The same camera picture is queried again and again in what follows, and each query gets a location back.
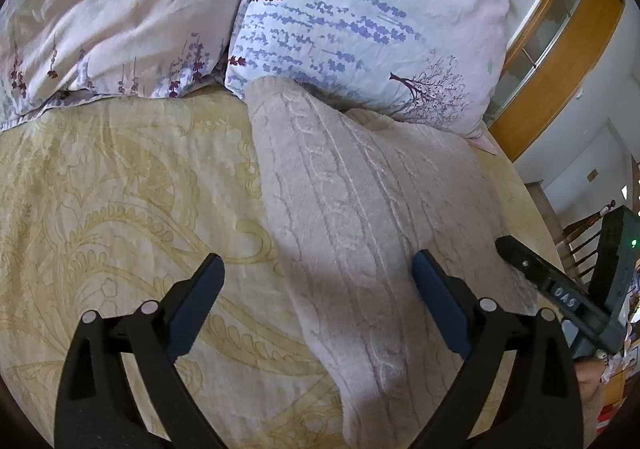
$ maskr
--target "cable knit pattern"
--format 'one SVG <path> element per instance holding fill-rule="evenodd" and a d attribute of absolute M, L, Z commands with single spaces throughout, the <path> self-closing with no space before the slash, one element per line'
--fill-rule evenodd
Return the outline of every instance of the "cable knit pattern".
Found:
<path fill-rule="evenodd" d="M 462 365 L 414 287 L 415 252 L 429 249 L 479 297 L 533 308 L 533 290 L 495 252 L 494 190 L 453 134 L 341 114 L 284 77 L 257 79 L 246 102 L 283 272 L 305 340 L 340 389 L 345 440 L 407 445 Z"/>

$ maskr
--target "paisley pattern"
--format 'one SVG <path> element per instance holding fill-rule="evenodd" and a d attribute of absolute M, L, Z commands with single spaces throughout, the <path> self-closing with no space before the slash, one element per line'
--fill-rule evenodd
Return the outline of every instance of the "paisley pattern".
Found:
<path fill-rule="evenodd" d="M 160 299 L 216 252 L 225 287 L 177 362 L 196 403 L 230 448 L 345 447 L 337 387 L 279 273 L 238 99 L 212 87 L 50 111 L 0 134 L 0 177 L 0 372 L 49 441 L 81 313 Z M 147 427 L 163 435 L 125 363 Z"/>

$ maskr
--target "pillow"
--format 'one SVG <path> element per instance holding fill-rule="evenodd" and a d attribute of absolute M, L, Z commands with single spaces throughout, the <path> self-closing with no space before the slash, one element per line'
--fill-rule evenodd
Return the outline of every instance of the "pillow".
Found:
<path fill-rule="evenodd" d="M 462 365 L 414 286 L 414 254 L 429 249 L 508 311 L 534 308 L 534 288 L 495 250 L 506 231 L 492 184 L 460 137 L 341 114 L 285 77 L 255 80 L 245 101 L 282 273 L 340 390 L 345 440 L 406 447 Z M 502 391 L 508 376 L 498 373 Z"/>
<path fill-rule="evenodd" d="M 252 0 L 225 86 L 277 74 L 471 139 L 500 76 L 509 0 Z"/>
<path fill-rule="evenodd" d="M 210 83 L 240 1 L 6 0 L 0 129 L 64 105 L 76 90 L 85 90 L 82 102 L 174 97 Z"/>

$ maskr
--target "yellow bed sheet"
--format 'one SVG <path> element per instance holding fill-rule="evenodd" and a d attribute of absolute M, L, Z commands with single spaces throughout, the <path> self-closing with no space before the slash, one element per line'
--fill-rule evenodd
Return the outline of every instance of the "yellow bed sheet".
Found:
<path fill-rule="evenodd" d="M 512 234 L 559 264 L 508 159 L 478 159 Z M 337 387 L 306 347 L 278 272 L 237 98 L 213 87 L 49 111 L 0 134 L 0 180 L 0 373 L 49 441 L 82 312 L 130 313 L 216 252 L 225 286 L 177 362 L 196 403 L 231 448 L 346 447 Z M 147 427 L 163 435 L 132 357 L 126 365 Z M 505 385 L 474 432 L 489 426 Z"/>

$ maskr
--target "silver screw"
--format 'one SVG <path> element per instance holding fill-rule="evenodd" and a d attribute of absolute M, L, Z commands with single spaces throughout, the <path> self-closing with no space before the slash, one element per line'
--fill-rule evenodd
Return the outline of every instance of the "silver screw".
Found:
<path fill-rule="evenodd" d="M 545 321 L 549 321 L 550 323 L 556 319 L 556 314 L 554 314 L 554 311 L 550 308 L 542 308 L 542 310 L 540 310 L 540 315 L 542 315 L 542 318 Z"/>
<path fill-rule="evenodd" d="M 95 321 L 95 318 L 98 317 L 98 314 L 93 310 L 89 310 L 88 312 L 84 312 L 82 314 L 82 322 L 84 324 L 89 324 Z"/>
<path fill-rule="evenodd" d="M 158 310 L 158 307 L 159 307 L 158 301 L 145 301 L 140 307 L 140 310 L 142 310 L 142 313 L 144 315 L 151 315 L 155 313 L 156 310 Z"/>
<path fill-rule="evenodd" d="M 498 308 L 498 305 L 495 303 L 493 299 L 489 299 L 488 297 L 484 297 L 480 300 L 480 307 L 485 312 L 495 312 Z"/>

